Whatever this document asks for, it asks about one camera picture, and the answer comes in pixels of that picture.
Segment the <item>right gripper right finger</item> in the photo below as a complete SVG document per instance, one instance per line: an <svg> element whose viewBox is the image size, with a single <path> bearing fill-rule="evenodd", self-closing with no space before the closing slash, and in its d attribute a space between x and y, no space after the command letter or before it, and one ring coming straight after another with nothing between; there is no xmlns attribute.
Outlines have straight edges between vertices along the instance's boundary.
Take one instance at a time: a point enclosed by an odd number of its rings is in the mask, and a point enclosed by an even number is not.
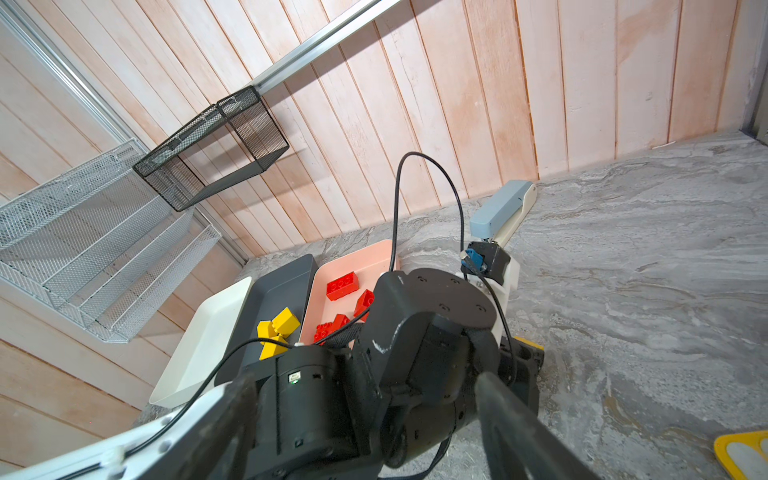
<svg viewBox="0 0 768 480"><path fill-rule="evenodd" d="M475 400L493 479L597 477L498 376L485 372L478 377Z"/></svg>

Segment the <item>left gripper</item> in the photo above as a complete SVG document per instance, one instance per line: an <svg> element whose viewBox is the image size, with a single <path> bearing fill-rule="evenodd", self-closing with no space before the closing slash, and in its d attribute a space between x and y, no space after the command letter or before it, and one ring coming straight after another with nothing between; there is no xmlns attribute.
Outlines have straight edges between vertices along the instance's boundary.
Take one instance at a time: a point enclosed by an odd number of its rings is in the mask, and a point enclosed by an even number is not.
<svg viewBox="0 0 768 480"><path fill-rule="evenodd" d="M353 348L355 426L372 466L397 468L477 417L474 385L497 374L539 407L542 347L494 332L497 306L477 287L433 268L384 273Z"/></svg>

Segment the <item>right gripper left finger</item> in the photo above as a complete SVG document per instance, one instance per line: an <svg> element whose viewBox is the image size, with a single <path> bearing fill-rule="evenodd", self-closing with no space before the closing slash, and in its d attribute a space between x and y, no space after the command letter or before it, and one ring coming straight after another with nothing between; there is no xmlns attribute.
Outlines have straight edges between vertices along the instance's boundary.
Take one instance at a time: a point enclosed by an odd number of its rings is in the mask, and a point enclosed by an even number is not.
<svg viewBox="0 0 768 480"><path fill-rule="evenodd" d="M255 377L227 385L223 397L175 441L142 479L243 479L253 448L258 404Z"/></svg>

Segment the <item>red square lego brick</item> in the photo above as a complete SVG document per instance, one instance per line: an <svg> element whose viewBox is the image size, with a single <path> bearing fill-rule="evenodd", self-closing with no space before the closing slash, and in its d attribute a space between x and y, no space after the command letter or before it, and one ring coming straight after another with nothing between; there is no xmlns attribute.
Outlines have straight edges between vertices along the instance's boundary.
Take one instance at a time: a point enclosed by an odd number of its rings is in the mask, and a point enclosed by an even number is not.
<svg viewBox="0 0 768 480"><path fill-rule="evenodd" d="M367 315L363 314L364 311L369 309L375 300L375 295L371 290L364 290L356 302L354 316L361 316L361 320L365 321Z"/></svg>

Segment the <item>yellow square lego brick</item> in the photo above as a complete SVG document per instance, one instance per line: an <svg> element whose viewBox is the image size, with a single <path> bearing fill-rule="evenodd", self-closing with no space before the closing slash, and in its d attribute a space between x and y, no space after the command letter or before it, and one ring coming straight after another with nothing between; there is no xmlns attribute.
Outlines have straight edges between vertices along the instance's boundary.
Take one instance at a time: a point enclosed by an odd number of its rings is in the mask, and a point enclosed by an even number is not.
<svg viewBox="0 0 768 480"><path fill-rule="evenodd" d="M288 338L301 328L301 323L297 316L286 307L273 318L271 326L278 335Z"/></svg>
<svg viewBox="0 0 768 480"><path fill-rule="evenodd" d="M257 325L257 335L259 338L275 339L279 333L274 329L271 321L260 321Z"/></svg>
<svg viewBox="0 0 768 480"><path fill-rule="evenodd" d="M268 341L262 343L262 351L259 360L267 360L286 352L291 345L281 335L270 337Z"/></svg>

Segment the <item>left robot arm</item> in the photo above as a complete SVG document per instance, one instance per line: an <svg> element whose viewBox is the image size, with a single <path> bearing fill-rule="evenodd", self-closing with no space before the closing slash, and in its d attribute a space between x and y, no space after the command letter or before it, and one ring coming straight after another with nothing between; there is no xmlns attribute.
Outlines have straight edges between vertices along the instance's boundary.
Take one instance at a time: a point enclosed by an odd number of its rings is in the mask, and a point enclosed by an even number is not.
<svg viewBox="0 0 768 480"><path fill-rule="evenodd" d="M500 301L462 257L462 274L382 274L363 324L205 380L179 412L20 470L20 479L374 479L497 412L538 409L541 346L498 334Z"/></svg>

